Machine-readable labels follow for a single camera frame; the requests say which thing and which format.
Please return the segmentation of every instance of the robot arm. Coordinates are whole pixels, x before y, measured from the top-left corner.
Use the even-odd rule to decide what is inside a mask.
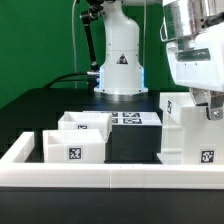
[[[223,118],[224,1],[164,0],[161,38],[174,82],[187,86],[210,120]]]
[[[90,23],[101,15],[106,30],[106,60],[100,67],[100,83],[95,88],[95,95],[115,101],[131,101],[144,97],[148,89],[144,87],[144,69],[138,61],[139,27],[123,14],[122,5],[144,6],[161,1],[87,1],[90,10],[85,13],[87,16],[82,14],[82,19],[87,18]]]

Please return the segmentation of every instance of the white bin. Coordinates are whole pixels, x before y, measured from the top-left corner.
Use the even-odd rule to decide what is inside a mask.
[[[105,141],[99,130],[43,131],[46,163],[104,163]]]
[[[112,118],[110,113],[65,112],[58,121],[58,129],[99,129],[107,142],[112,131]]]

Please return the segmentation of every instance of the black table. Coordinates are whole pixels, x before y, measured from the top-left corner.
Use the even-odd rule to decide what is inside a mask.
[[[64,111],[158,112],[159,93],[115,103],[86,90],[33,89],[0,110],[0,153],[23,131],[34,131],[29,162],[43,161],[40,133],[56,129]],[[223,224],[223,190],[0,188],[0,223]]]

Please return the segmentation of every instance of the green background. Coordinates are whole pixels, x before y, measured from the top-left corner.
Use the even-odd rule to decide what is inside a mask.
[[[74,72],[71,32],[73,0],[0,1],[0,107],[25,91],[41,88],[54,78]],[[79,15],[88,5],[84,0],[75,10],[77,71],[89,69],[85,33]],[[140,62],[144,28],[143,7],[127,7],[124,13],[141,28]],[[145,84],[151,90],[180,91],[170,76],[165,44],[160,41],[162,7],[147,7]],[[99,64],[105,57],[102,19],[91,25]],[[57,84],[54,87],[86,88],[86,83]]]

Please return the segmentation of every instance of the white block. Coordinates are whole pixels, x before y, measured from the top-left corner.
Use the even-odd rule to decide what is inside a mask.
[[[224,166],[145,165],[144,188],[223,189]]]
[[[0,163],[0,186],[109,188],[109,165]]]
[[[65,112],[58,121],[59,130],[99,129],[107,142],[112,131],[110,113]]]
[[[105,141],[99,130],[43,131],[44,161],[104,163]]]
[[[34,133],[23,132],[8,152],[2,157],[0,163],[25,162],[34,148]]]
[[[161,93],[160,108],[162,162],[224,165],[224,119],[208,120],[206,106],[195,106],[190,93]]]
[[[111,165],[111,188],[143,188],[143,166],[141,164]]]

